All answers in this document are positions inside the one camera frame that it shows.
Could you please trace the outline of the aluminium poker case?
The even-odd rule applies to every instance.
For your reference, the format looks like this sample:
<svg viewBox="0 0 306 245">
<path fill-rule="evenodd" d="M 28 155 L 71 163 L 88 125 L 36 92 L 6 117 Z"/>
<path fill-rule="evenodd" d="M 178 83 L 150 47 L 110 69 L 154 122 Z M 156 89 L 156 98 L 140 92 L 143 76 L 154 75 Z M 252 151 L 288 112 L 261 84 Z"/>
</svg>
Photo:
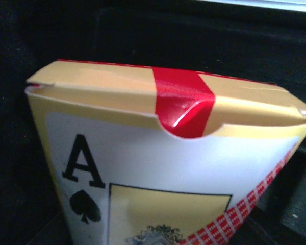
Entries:
<svg viewBox="0 0 306 245">
<path fill-rule="evenodd" d="M 24 93 L 57 60 L 271 82 L 306 103 L 306 13 L 203 1 L 0 1 L 0 244 L 70 244 Z"/>
</svg>

